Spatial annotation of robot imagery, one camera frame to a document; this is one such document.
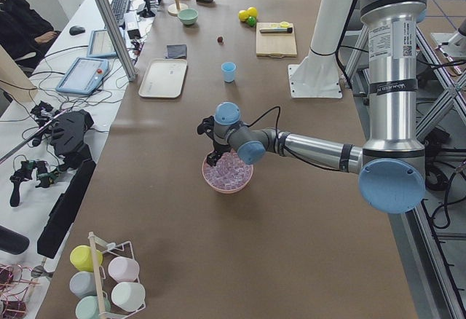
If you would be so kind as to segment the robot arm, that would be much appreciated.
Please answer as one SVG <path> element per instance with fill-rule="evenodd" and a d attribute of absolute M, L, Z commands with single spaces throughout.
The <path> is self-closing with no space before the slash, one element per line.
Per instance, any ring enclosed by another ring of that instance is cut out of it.
<path fill-rule="evenodd" d="M 267 152 L 328 170 L 358 174 L 365 201 L 385 213 L 405 213 L 425 194 L 424 146 L 416 137 L 416 25 L 427 0 L 322 0 L 309 54 L 289 73 L 293 97 L 333 98 L 339 87 L 332 57 L 353 4 L 368 29 L 370 136 L 362 147 L 281 131 L 252 130 L 231 102 L 217 106 L 197 128 L 213 142 L 215 165 L 237 152 L 253 164 Z"/>

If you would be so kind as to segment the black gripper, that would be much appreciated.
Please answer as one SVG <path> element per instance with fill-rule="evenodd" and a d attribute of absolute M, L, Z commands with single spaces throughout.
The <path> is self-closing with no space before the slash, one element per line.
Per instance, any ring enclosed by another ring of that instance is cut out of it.
<path fill-rule="evenodd" d="M 211 167 L 215 167 L 217 165 L 217 162 L 220 160 L 220 156 L 224 153 L 230 152 L 230 145 L 223 138 L 214 137 L 213 148 L 214 151 L 206 156 L 206 163 Z"/>

